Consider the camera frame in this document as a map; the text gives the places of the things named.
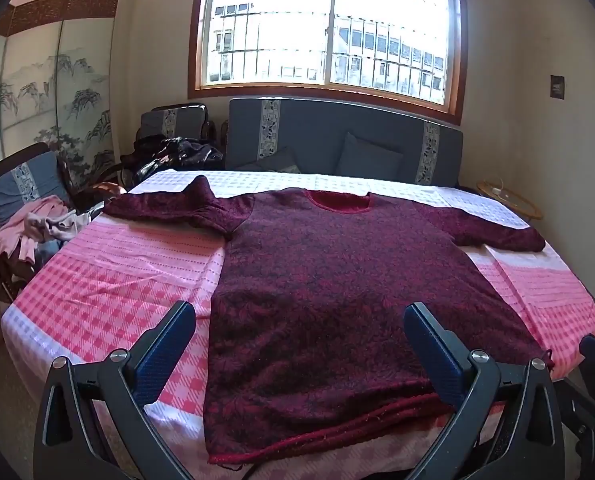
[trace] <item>shirt sleeve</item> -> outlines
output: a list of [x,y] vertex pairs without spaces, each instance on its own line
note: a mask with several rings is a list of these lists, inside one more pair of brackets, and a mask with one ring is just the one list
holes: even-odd
[[458,246],[486,244],[507,251],[537,253],[546,245],[542,235],[533,227],[514,229],[453,207],[433,207],[415,202],[415,208],[427,221],[449,234]]
[[254,201],[252,193],[216,198],[207,178],[198,175],[180,192],[125,193],[111,200],[103,212],[128,220],[188,222],[230,240],[233,232],[249,218]]

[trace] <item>maroon shirt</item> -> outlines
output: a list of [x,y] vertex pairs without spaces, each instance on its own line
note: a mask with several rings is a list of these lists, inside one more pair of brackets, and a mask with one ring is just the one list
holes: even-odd
[[415,301],[498,362],[544,356],[458,247],[541,251],[533,228],[376,194],[216,198],[204,176],[179,193],[123,195],[104,211],[187,221],[229,240],[210,316],[210,463],[348,446],[450,411],[404,335],[404,309]]

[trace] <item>building window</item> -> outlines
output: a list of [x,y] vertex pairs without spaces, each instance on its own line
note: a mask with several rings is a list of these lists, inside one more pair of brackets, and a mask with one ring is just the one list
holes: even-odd
[[[190,94],[220,95],[224,81],[228,87],[222,95],[238,94],[234,86],[244,93],[265,84],[274,91],[288,85],[296,94],[295,85],[303,85],[461,114],[455,93],[465,76],[464,0],[198,0],[194,5],[199,25]],[[206,38],[214,38],[215,48]]]

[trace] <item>window frame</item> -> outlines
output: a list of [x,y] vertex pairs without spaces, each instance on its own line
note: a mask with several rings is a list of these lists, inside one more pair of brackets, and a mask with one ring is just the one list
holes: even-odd
[[[468,11],[466,0],[449,0],[449,11],[453,19],[450,21],[449,55],[447,59],[444,59],[444,65],[447,69],[444,86],[449,91],[443,105],[381,89],[355,87],[333,81],[325,84],[325,86],[308,82],[292,83],[288,81],[222,83],[220,85],[203,86],[202,51],[204,38],[202,29],[206,17],[201,16],[201,14],[205,7],[205,0],[193,0],[188,66],[188,99],[190,100],[205,97],[268,95],[331,99],[402,110],[457,126],[461,123],[468,65]],[[375,38],[373,38],[375,43],[377,43],[377,32],[375,32]],[[349,30],[349,42],[351,42],[352,34],[352,30]],[[388,51],[388,49],[389,44],[387,41],[386,50]],[[410,47],[410,56],[411,62],[413,62],[412,46]],[[423,72],[423,67],[422,59],[419,67],[420,73]]]

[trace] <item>silver screw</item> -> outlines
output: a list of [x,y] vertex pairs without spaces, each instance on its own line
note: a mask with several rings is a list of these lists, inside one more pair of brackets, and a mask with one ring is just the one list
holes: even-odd
[[59,370],[65,364],[66,364],[66,357],[61,355],[60,357],[56,357],[55,359],[53,359],[53,363],[51,364],[51,366],[53,366],[54,368]]
[[471,357],[476,363],[485,363],[489,360],[489,355],[484,350],[473,350]]
[[127,358],[127,351],[124,348],[118,348],[117,350],[111,352],[109,358],[114,363],[119,363],[120,361],[124,361],[124,359]]
[[546,368],[546,364],[542,359],[533,359],[531,364],[533,365],[533,368],[537,368],[538,370],[544,370],[544,368]]

